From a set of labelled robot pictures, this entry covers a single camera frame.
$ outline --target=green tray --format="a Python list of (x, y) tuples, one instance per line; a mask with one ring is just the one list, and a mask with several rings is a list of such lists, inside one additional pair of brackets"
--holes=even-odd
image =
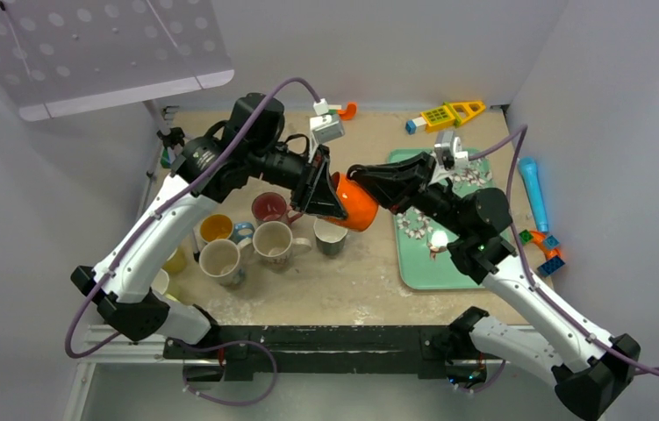
[[(479, 152), (466, 148), (469, 154)], [(420, 152), (432, 153), (430, 149), (397, 149), (389, 154), (389, 162), (399, 162)], [(468, 168), (458, 171), (454, 177), (454, 192), (459, 196), (484, 187), (494, 187), (490, 163), (486, 159), (472, 162)], [(394, 230), (397, 236), (399, 270), (405, 284), (412, 289), (480, 289), (466, 275), (461, 274), (450, 261), (447, 253), (438, 254), (433, 260), (427, 243), (435, 235), (437, 239), (445, 232), (448, 242), (458, 237), (442, 225), (409, 208), (405, 214), (394, 217)]]

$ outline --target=gray cup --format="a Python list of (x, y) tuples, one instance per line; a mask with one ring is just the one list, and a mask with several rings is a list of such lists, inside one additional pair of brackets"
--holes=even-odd
[(313, 234), (316, 236), (316, 247), (327, 256), (336, 256), (345, 248), (347, 228), (316, 218), (313, 223)]

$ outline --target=blue mug handle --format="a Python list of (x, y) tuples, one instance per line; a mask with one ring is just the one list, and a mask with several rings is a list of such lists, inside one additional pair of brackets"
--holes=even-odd
[(251, 239), (254, 236), (254, 225), (248, 222), (239, 222), (233, 225), (231, 241), (239, 244), (243, 239)]

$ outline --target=gray floor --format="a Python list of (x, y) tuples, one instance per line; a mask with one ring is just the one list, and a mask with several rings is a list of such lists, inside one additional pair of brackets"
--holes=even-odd
[[(446, 381), (414, 375), (281, 375), (271, 396), (246, 408), (183, 393), (181, 366), (97, 370), (85, 421), (577, 420), (552, 390), (512, 365), (497, 385), (473, 398), (454, 393)], [(257, 375), (253, 382), (217, 384), (212, 394), (245, 399), (259, 395), (268, 383), (269, 375)]]

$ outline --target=wooden table surface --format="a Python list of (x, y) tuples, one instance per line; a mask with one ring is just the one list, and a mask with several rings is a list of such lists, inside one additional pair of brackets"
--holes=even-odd
[[(283, 136), (308, 132), (308, 113), (287, 112)], [(432, 148), (435, 134), (408, 135), (405, 121), (414, 113), (359, 112), (344, 122), (345, 136), (329, 143), (332, 171), (346, 171), (355, 163), (384, 163), (389, 152), (408, 147)], [(199, 136), (215, 122), (228, 118), (227, 112), (182, 111), (174, 124), (188, 134)], [(486, 111), (457, 129), (464, 147), (484, 150), (508, 134), (501, 111)], [(512, 159), (512, 147), (490, 155), (495, 184), (505, 187)], [(235, 190), (217, 209), (234, 222), (254, 222), (251, 203), (265, 191), (290, 197), (286, 189), (251, 179)], [(519, 230), (534, 229), (530, 207), (519, 176), (512, 189), (512, 212)], [(314, 242), (314, 217), (303, 216), (293, 225), (296, 237)], [(183, 242), (190, 250), (190, 242)], [(527, 247), (532, 268), (544, 261), (536, 247)], [(448, 260), (446, 254), (438, 259)], [(183, 303), (197, 303), (222, 325), (446, 325), (468, 307), (475, 305), (509, 324), (525, 320), (498, 296), (483, 289), (419, 292), (406, 287), (399, 275), (398, 254), (392, 215), (380, 209), (365, 232), (350, 232), (342, 254), (329, 259), (315, 247), (297, 257), (293, 267), (274, 274), (257, 263), (247, 268), (247, 279), (236, 289), (208, 282), (196, 262), (172, 276)]]

